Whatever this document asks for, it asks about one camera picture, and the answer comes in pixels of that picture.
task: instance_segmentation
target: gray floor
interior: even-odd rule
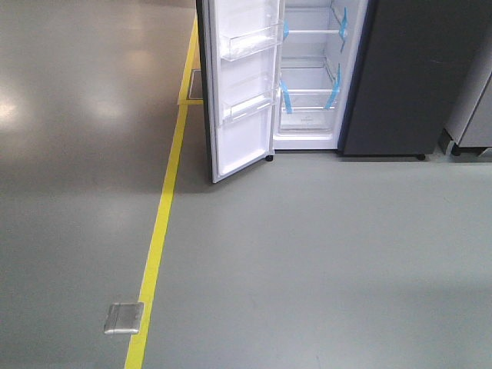
[[[145,369],[492,367],[490,159],[283,153],[212,186],[201,114]]]
[[[193,1],[0,3],[0,367],[121,369]]]

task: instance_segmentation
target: refrigerator side panel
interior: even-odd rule
[[[492,24],[489,26],[487,37],[485,42],[480,49],[475,61],[471,67],[470,73],[468,74],[467,81],[463,89],[461,90],[460,97],[458,98],[458,102],[454,106],[453,114],[449,122],[446,124],[446,131],[450,134],[453,140],[461,145],[462,140],[466,140],[467,143],[463,143],[464,147],[485,147],[487,145],[482,145],[484,140],[487,140],[487,136],[480,137],[480,122],[478,126],[470,127],[469,124],[472,118],[474,121],[477,121],[477,114],[480,116],[484,108],[487,108],[487,103],[483,100],[485,96],[485,91],[487,89],[487,83],[489,84],[488,89],[491,90],[490,87],[490,76],[492,75]],[[492,120],[489,119],[489,125],[492,127]],[[477,140],[474,138],[470,138],[470,135],[475,136],[474,131],[478,129]],[[488,137],[489,145],[492,141],[492,132]]]
[[[339,148],[433,152],[492,16],[490,0],[378,0]]]
[[[462,148],[492,148],[492,77],[461,140]]]

